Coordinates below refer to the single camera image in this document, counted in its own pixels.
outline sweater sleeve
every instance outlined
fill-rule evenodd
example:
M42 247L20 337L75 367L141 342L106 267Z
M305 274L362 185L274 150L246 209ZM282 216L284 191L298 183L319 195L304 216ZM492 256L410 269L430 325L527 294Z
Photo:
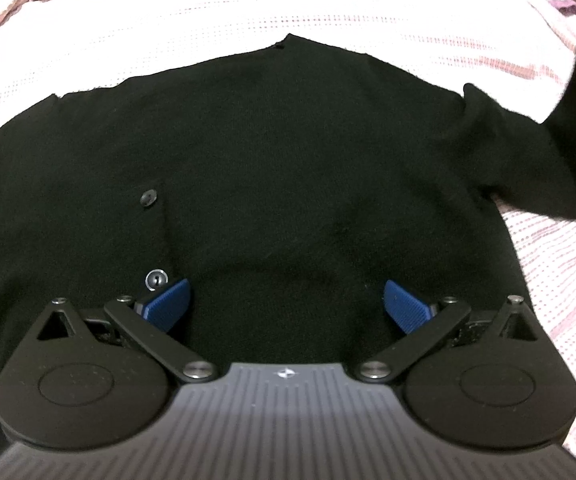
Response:
M576 219L576 60L552 113L539 124L471 84L463 113L438 145L469 186L517 208Z

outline bedsheet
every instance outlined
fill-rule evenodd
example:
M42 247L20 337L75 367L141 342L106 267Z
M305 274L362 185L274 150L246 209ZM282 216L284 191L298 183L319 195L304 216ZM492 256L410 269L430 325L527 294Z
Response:
M45 97L249 52L289 32L544 120L576 16L548 0L0 0L0 126ZM498 207L537 316L576 378L576 221ZM576 419L565 447L576 456Z

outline blue gripper pad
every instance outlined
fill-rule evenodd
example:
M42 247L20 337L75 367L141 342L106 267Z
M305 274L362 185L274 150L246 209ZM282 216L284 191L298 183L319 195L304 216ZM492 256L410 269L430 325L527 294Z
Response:
M430 307L411 296L392 280L388 280L383 289L383 304L388 315L406 334L433 317Z
M188 310L190 282L181 280L143 306L142 317L162 332L168 332Z

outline gray gripper base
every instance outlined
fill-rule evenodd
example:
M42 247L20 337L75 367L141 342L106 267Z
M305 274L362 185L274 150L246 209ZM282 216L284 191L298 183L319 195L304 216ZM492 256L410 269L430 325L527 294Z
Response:
M146 430L116 446L0 456L0 480L576 480L552 445L520 454L448 444L405 412L392 390L339 364L233 364L184 386Z

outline black cardigan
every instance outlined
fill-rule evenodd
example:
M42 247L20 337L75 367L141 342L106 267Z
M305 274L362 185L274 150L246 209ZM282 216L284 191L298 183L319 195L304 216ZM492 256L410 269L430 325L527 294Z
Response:
M543 124L292 34L49 97L0 128L0 370L51 298L153 269L190 280L173 335L218 365L356 363L403 336L386 280L529 297L492 194L576 219L576 64Z

